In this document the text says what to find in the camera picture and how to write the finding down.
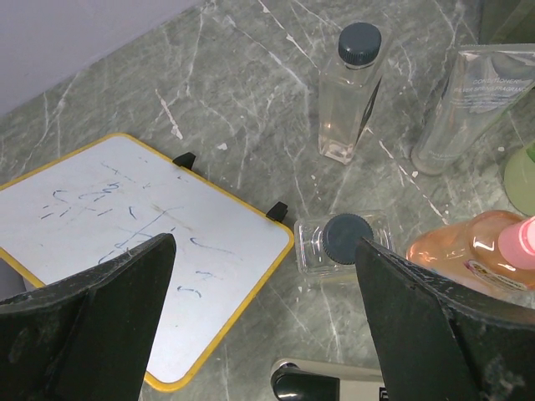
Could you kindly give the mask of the orange bottle pink cap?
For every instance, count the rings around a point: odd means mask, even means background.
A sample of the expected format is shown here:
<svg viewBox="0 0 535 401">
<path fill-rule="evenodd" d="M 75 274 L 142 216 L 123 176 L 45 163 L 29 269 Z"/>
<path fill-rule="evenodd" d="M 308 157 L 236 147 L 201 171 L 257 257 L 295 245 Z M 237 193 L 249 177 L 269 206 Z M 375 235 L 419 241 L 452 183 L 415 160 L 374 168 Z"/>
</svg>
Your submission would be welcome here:
<svg viewBox="0 0 535 401">
<path fill-rule="evenodd" d="M 418 236 L 406 259 L 488 296 L 534 290 L 534 218 L 487 211 Z"/>
</svg>

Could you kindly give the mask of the short clear yellow bottle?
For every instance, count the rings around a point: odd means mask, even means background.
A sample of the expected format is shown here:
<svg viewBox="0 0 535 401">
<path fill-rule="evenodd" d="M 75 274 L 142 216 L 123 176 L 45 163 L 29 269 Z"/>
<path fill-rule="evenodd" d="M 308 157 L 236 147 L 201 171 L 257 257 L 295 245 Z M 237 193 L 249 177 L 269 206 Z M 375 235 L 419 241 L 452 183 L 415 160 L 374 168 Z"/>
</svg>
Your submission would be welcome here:
<svg viewBox="0 0 535 401">
<path fill-rule="evenodd" d="M 298 270 L 308 277 L 354 273 L 356 242 L 361 237 L 394 248 L 387 216 L 381 210 L 301 218 L 293 231 Z"/>
</svg>

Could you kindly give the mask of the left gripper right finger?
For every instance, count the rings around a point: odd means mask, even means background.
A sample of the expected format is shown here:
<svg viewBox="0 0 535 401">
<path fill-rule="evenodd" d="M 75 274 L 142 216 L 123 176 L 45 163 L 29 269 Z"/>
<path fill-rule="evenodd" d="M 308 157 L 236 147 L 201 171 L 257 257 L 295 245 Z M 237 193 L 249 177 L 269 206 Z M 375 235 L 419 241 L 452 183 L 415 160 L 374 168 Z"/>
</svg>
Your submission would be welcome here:
<svg viewBox="0 0 535 401">
<path fill-rule="evenodd" d="M 532 400 L 534 311 L 417 266 L 368 239 L 355 266 L 392 400 Z"/>
</svg>

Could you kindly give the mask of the green bottle beige cap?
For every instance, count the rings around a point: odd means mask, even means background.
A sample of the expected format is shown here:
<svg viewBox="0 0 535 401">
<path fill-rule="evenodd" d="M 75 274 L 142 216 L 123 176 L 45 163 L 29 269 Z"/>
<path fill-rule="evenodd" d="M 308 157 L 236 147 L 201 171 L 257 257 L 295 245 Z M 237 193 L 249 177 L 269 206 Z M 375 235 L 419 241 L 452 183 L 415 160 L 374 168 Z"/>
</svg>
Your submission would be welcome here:
<svg viewBox="0 0 535 401">
<path fill-rule="evenodd" d="M 504 185 L 512 205 L 525 215 L 534 215 L 534 141 L 515 151 L 504 172 Z"/>
</svg>

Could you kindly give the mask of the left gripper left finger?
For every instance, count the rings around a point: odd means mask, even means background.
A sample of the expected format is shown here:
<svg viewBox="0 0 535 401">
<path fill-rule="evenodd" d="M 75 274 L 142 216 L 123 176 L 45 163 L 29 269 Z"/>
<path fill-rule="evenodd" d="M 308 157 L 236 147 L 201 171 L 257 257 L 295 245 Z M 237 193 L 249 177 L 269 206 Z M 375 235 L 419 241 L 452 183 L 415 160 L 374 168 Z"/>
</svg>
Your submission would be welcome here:
<svg viewBox="0 0 535 401">
<path fill-rule="evenodd" d="M 159 234 L 1 302 L 3 400 L 137 400 L 176 257 Z"/>
</svg>

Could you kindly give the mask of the green canvas bag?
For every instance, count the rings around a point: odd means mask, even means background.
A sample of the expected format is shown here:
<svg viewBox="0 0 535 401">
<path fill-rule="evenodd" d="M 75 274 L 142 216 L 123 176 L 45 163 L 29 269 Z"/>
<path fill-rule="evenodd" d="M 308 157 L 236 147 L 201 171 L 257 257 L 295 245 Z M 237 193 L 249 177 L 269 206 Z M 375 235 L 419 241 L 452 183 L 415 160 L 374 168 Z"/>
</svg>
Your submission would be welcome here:
<svg viewBox="0 0 535 401">
<path fill-rule="evenodd" d="M 478 43 L 534 43 L 534 6 L 534 0 L 482 1 Z"/>
</svg>

